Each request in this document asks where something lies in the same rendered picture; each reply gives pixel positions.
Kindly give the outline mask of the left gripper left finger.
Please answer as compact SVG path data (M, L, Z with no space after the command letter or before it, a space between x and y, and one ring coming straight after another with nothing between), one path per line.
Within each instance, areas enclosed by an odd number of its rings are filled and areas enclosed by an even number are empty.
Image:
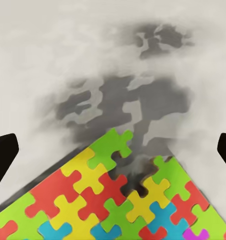
M14 133L0 136L0 182L18 152L18 140Z

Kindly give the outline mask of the jigsaw puzzle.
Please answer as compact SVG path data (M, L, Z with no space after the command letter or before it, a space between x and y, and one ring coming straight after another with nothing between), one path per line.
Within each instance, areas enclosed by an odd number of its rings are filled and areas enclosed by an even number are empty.
M169 156L150 159L145 189L120 188L108 175L132 150L112 128L0 212L0 240L226 240L226 224L182 166Z

